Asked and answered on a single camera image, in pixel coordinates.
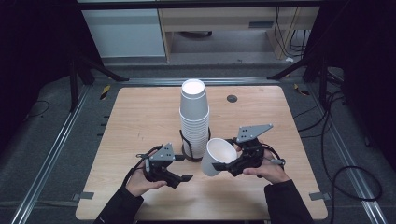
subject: sleeve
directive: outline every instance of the sleeve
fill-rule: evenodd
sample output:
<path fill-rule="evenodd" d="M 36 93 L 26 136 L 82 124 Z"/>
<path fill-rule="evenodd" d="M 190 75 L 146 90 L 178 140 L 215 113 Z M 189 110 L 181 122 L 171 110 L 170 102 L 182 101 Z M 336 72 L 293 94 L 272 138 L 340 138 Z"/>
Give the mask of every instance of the sleeve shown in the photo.
<path fill-rule="evenodd" d="M 143 203 L 141 196 L 135 197 L 125 187 L 121 187 L 108 201 L 93 224 L 129 224 Z"/>
<path fill-rule="evenodd" d="M 264 188 L 268 212 L 273 224 L 314 223 L 292 180 Z"/>

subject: person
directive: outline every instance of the person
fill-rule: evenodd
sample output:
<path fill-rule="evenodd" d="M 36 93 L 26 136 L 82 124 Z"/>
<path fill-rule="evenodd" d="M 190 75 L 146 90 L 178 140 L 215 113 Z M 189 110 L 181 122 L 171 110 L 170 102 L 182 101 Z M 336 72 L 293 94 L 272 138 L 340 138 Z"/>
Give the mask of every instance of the person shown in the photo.
<path fill-rule="evenodd" d="M 274 158 L 272 153 L 264 150 L 264 158 L 260 167 L 246 168 L 243 174 L 260 175 L 271 183 L 264 187 L 271 223 L 314 223 L 293 181 L 286 175 L 282 167 L 270 162 Z M 133 223 L 134 215 L 143 203 L 142 195 L 150 189 L 158 189 L 165 185 L 165 181 L 147 181 L 143 169 L 137 169 L 126 186 L 119 188 L 108 201 L 93 224 Z"/>

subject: floor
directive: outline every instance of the floor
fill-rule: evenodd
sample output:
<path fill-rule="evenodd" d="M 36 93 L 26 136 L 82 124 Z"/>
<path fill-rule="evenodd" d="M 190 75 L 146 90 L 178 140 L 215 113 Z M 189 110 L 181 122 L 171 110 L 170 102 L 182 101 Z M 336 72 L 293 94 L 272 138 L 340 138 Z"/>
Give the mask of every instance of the floor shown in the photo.
<path fill-rule="evenodd" d="M 292 48 L 301 48 L 298 46 L 302 45 L 303 33 L 300 31 L 293 39 Z M 177 85 L 179 78 L 186 77 L 202 78 L 208 83 L 214 82 L 214 78 L 259 80 L 257 84 L 260 85 L 282 87 L 298 129 L 302 130 L 322 118 L 323 110 L 317 100 L 318 83 L 304 83 L 303 68 L 278 82 L 265 81 L 263 77 L 282 71 L 291 62 L 287 62 L 286 58 L 275 59 L 264 31 L 213 32 L 212 36 L 177 34 L 175 41 L 168 63 L 136 62 L 131 66 L 108 64 L 107 68 L 131 79 L 141 78 L 143 84 L 156 83 L 159 78 L 171 78 L 168 84 Z M 300 59 L 299 56 L 291 58 L 295 62 Z M 76 219 L 77 202 L 72 198 L 84 189 L 117 92 L 128 86 L 93 72 L 95 83 L 89 87 L 79 86 L 79 92 L 85 95 L 78 114 L 69 113 L 67 78 L 49 83 L 40 92 L 37 103 L 0 160 L 0 223 L 17 223 L 12 221 L 14 217 L 21 219 L 18 223 L 91 223 Z M 110 91 L 106 99 L 100 100 L 107 84 L 111 85 Z M 336 85 L 329 85 L 331 92 L 338 89 Z M 67 123 L 71 116 L 76 116 L 76 121 Z M 320 190 L 324 193 L 332 191 L 320 159 L 323 153 L 331 174 L 347 164 L 358 164 L 373 173 L 383 189 L 382 197 L 374 203 L 354 200 L 336 192 L 334 223 L 396 223 L 395 172 L 380 151 L 364 145 L 364 135 L 347 105 L 343 104 L 342 97 L 333 104 L 331 120 L 332 128 L 324 129 L 323 141 L 320 141 L 323 121 L 312 129 L 301 131 Z M 59 139 L 60 133 L 64 133 L 67 138 Z M 337 183 L 353 194 L 373 196 L 378 193 L 374 180 L 359 172 L 341 174 Z M 20 207 L 29 204 L 27 201 L 32 202 L 31 207 Z M 325 203 L 331 214 L 331 201 Z M 330 217 L 317 221 L 329 222 Z"/>

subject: wooden table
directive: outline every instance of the wooden table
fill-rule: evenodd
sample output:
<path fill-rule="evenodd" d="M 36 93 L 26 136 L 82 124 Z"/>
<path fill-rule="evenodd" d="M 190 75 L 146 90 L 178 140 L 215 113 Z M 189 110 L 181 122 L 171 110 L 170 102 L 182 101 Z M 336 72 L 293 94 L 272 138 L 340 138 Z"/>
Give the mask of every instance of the wooden table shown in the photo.
<path fill-rule="evenodd" d="M 179 135 L 180 87 L 121 89 L 106 126 L 84 192 L 92 199 L 81 199 L 78 219 L 95 219 L 134 166 L 138 153 L 171 142 L 181 154 Z M 289 106 L 277 86 L 206 87 L 210 106 L 212 137 L 237 136 L 239 126 L 273 123 L 274 128 L 259 139 L 272 146 L 286 160 L 286 171 L 293 179 L 314 219 L 327 216 L 322 200 L 311 201 L 309 193 L 319 192 L 309 160 L 297 132 Z M 229 103 L 227 96 L 237 96 Z M 144 194 L 136 214 L 138 220 L 258 220 L 269 219 L 263 187 L 265 179 L 256 176 L 233 177 L 228 172 L 209 177 L 200 162 L 178 161 L 169 170 L 176 175 L 194 175 L 176 189 L 163 187 Z"/>

